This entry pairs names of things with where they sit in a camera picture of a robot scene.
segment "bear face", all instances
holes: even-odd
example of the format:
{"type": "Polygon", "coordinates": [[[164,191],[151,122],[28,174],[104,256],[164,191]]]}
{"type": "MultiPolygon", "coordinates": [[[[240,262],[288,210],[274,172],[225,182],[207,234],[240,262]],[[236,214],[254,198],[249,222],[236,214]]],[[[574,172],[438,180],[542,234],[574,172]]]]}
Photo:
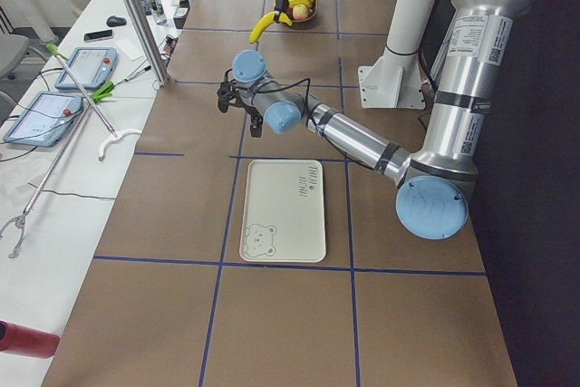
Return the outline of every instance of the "bear face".
{"type": "Polygon", "coordinates": [[[276,227],[252,224],[244,230],[243,253],[248,257],[273,256],[276,227]]]}

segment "black phone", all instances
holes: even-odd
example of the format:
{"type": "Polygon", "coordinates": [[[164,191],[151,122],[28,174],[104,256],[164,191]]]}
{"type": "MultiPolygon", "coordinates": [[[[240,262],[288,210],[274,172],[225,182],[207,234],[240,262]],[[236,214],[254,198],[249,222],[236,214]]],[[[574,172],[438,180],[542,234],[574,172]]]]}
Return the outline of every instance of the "black phone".
{"type": "Polygon", "coordinates": [[[92,41],[109,40],[112,38],[112,29],[106,31],[89,32],[84,35],[84,41],[90,43],[92,41]]]}

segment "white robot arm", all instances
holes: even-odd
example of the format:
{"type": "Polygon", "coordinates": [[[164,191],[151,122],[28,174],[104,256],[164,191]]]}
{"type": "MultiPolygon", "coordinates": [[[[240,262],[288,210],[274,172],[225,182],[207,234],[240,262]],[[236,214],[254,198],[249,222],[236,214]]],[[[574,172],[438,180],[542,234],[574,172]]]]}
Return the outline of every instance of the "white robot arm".
{"type": "Polygon", "coordinates": [[[398,188],[396,210],[410,232],[427,239],[450,237],[468,218],[478,170],[473,154],[506,49],[513,20],[531,0],[451,0],[457,13],[422,148],[410,153],[313,95],[282,87],[259,52],[244,51],[233,62],[218,94],[219,108],[244,107],[253,135],[263,121],[284,133],[303,122],[308,130],[398,188]]]}

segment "gray chair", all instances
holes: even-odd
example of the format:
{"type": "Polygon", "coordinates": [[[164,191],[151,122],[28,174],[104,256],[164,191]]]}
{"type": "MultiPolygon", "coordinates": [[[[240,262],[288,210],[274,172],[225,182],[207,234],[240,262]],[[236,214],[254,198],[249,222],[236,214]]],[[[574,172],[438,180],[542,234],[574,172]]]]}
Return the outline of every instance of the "gray chair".
{"type": "MultiPolygon", "coordinates": [[[[36,53],[45,62],[48,61],[48,56],[31,46],[30,40],[25,36],[0,34],[0,79],[10,77],[29,52],[36,53]]],[[[0,91],[0,97],[13,107],[17,104],[17,101],[6,92],[0,91]]]]}

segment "dark background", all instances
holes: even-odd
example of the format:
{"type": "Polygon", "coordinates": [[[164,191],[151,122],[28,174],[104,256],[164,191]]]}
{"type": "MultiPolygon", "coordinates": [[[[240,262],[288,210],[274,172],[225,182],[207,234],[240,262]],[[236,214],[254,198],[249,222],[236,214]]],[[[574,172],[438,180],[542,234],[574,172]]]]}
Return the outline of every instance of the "dark background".
{"type": "MultiPolygon", "coordinates": [[[[428,62],[452,15],[438,0],[428,62]]],[[[580,0],[514,22],[471,217],[520,387],[580,387],[580,0]]]]}

